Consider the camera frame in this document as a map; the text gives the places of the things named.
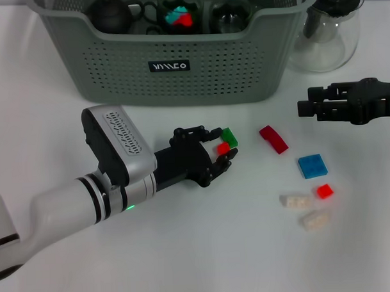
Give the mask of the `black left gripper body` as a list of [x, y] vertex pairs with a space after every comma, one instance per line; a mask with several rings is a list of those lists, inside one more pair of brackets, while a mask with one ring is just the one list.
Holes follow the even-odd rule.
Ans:
[[200, 187], [208, 187], [212, 180], [212, 162], [200, 143], [175, 145], [155, 153], [157, 160], [156, 184], [162, 191], [184, 180], [191, 180]]

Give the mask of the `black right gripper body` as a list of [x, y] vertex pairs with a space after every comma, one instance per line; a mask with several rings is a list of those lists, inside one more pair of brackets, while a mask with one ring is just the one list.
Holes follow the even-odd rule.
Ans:
[[390, 83], [369, 77], [354, 83], [348, 92], [348, 107], [352, 124], [390, 117]]

